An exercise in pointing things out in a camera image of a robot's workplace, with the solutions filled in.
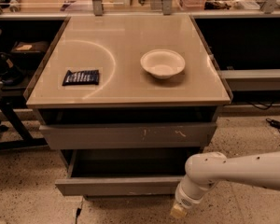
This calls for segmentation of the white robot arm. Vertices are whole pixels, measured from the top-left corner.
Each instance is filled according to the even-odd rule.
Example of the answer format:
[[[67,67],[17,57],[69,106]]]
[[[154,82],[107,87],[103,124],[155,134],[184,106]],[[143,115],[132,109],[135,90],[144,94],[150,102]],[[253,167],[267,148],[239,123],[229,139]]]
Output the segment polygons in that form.
[[[190,156],[175,190],[170,215],[185,217],[219,181],[280,191],[280,151],[227,158],[220,152]]]

